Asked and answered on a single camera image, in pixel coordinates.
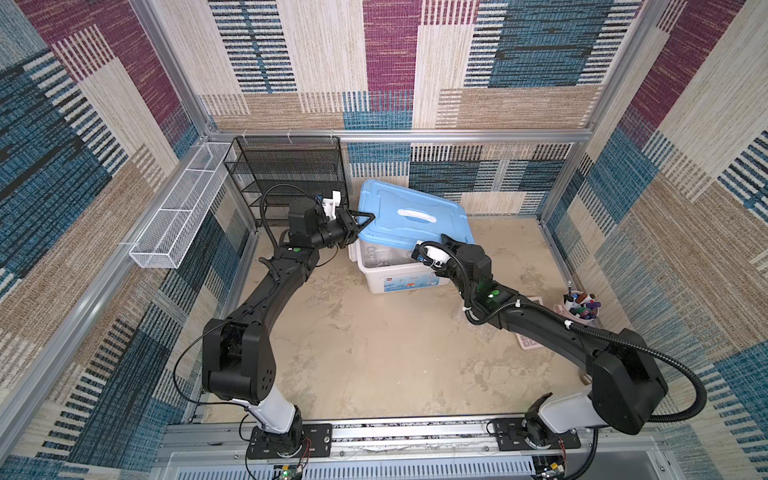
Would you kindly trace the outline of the blue plastic bin lid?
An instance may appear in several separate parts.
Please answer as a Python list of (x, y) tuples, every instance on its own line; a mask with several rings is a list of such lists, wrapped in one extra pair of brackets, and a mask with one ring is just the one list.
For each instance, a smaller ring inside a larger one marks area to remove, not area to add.
[(372, 244), (412, 250), (420, 241), (453, 240), (474, 243), (465, 210), (441, 197), (378, 180), (367, 180), (361, 187), (358, 210), (375, 219), (360, 233)]

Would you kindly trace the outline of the white plastic storage bin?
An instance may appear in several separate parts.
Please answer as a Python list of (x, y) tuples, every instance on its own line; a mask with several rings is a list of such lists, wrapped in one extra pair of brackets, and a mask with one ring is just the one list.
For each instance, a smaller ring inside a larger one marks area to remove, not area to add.
[(364, 275), (372, 294), (396, 293), (449, 284), (429, 267), (413, 260), (408, 250), (367, 243), (349, 247), (349, 258)]

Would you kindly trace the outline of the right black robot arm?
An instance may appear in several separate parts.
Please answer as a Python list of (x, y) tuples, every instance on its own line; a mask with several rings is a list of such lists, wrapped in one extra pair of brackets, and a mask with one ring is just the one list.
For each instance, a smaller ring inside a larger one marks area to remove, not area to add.
[[(440, 241), (418, 242), (411, 256), (454, 284), (469, 323), (525, 336), (587, 374), (591, 381), (588, 386), (562, 397), (542, 395), (521, 422), (526, 443), (536, 450), (554, 446), (562, 434), (572, 430), (591, 430), (586, 459), (576, 470), (558, 473), (558, 478), (579, 479), (589, 470), (603, 428), (636, 435), (647, 423), (691, 420), (706, 406), (705, 384), (690, 367), (649, 347), (633, 330), (614, 333), (588, 326), (499, 283), (492, 274), (492, 261), (481, 246), (443, 235)], [(695, 397), (686, 409), (657, 413), (669, 392), (660, 363), (677, 370), (691, 383)]]

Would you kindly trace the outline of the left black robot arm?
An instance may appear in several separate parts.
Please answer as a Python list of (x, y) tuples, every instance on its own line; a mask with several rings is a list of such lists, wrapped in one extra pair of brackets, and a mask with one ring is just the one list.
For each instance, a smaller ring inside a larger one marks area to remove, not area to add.
[(261, 283), (225, 318), (210, 320), (196, 338), (202, 388), (214, 395), (212, 405), (241, 408), (257, 421), (249, 454), (290, 458), (308, 452), (301, 411), (275, 385), (270, 334), (290, 298), (319, 266), (321, 250), (351, 245), (374, 219), (372, 213), (346, 208), (338, 191), (330, 198), (300, 191), (289, 204), (284, 239), (275, 236), (267, 219), (260, 220), (273, 247), (271, 257), (259, 260), (267, 268)]

